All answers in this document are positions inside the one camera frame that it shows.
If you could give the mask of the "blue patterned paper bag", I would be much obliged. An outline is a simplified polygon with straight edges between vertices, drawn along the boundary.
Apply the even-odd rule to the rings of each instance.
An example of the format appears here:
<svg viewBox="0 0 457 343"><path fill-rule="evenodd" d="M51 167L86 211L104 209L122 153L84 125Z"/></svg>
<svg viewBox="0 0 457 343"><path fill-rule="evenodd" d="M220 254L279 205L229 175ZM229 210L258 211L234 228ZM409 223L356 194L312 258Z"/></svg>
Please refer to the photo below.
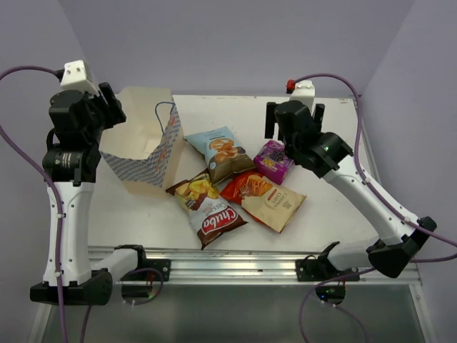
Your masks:
<svg viewBox="0 0 457 343"><path fill-rule="evenodd" d="M129 193L164 198L185 144L171 90L128 86L116 98L126 121L103 132L101 155Z"/></svg>

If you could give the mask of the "light blue cassava chips bag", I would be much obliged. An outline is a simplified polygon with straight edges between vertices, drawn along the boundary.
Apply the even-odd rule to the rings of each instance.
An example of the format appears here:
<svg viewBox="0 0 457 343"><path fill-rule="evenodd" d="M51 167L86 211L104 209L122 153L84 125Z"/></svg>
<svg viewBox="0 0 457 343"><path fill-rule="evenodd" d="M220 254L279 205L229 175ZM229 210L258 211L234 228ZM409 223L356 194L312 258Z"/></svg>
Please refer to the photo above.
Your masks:
<svg viewBox="0 0 457 343"><path fill-rule="evenodd" d="M227 126L191 134L184 139L203 155L211 183L214 185L234 174L256 168L253 160Z"/></svg>

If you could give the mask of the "brown Chuba cassava chips bag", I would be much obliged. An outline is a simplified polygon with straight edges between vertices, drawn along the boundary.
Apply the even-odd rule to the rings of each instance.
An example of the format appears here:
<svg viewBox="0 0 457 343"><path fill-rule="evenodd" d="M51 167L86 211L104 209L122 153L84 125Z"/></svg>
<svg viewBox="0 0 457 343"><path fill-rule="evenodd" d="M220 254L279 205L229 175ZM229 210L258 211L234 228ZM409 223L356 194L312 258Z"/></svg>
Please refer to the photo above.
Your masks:
<svg viewBox="0 0 457 343"><path fill-rule="evenodd" d="M222 234L247 224L219 194L206 169L192 179L185 179L169 187L166 192L175 197L188 214L191 228L199 238L202 249Z"/></svg>

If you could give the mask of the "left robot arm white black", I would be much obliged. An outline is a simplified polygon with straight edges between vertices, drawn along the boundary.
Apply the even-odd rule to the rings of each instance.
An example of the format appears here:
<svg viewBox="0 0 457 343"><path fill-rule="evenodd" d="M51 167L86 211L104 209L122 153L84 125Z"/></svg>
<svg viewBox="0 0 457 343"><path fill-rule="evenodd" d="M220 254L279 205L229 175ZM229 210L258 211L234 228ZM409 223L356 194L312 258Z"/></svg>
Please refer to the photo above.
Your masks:
<svg viewBox="0 0 457 343"><path fill-rule="evenodd" d="M64 90L52 96L53 128L46 137L42 167L51 210L49 255L43 279L30 288L30 299L44 304L103 306L114 282L125 274L138 281L148 273L140 245L123 245L98 266L89 262L89 210L101 160L103 131L126 121L111 86L96 95Z"/></svg>

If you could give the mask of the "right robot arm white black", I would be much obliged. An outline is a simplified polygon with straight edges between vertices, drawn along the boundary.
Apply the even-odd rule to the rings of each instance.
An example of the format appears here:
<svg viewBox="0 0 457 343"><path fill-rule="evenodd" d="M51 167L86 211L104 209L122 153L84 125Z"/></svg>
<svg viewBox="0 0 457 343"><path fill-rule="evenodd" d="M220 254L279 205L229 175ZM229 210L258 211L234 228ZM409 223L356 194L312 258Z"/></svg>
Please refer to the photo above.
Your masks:
<svg viewBox="0 0 457 343"><path fill-rule="evenodd" d="M314 111L298 100L266 105L265 136L277 136L295 164L337 189L376 230L377 235L349 244L333 242L303 268L322 280L335 280L353 268L370 268L398 277L425 244L437 224L402 207L382 187L378 199L369 189L378 186L357 170L352 148L337 134L321 130L325 106Z"/></svg>

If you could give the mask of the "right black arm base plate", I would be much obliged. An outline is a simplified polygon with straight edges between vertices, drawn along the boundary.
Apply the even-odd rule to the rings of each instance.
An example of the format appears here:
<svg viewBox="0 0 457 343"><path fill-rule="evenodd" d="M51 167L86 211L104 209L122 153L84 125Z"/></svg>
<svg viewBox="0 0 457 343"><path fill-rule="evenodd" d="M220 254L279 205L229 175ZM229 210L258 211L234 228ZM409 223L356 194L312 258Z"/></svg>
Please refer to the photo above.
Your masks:
<svg viewBox="0 0 457 343"><path fill-rule="evenodd" d="M314 255L308 255L303 259L295 261L296 278L298 282L322 282L334 277L343 277L344 281L357 282L360 280L358 275L351 269L339 271L335 269L329 262L322 262Z"/></svg>

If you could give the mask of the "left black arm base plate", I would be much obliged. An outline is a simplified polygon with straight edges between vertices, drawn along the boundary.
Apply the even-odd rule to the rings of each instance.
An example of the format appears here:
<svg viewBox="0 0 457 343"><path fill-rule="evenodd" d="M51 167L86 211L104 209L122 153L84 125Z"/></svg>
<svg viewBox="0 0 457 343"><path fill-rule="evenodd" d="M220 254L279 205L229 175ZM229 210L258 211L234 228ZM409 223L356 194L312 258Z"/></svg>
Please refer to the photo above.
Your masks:
<svg viewBox="0 0 457 343"><path fill-rule="evenodd" d="M171 273L171 260L162 253L146 252L142 262L143 268L155 269L167 282Z"/></svg>

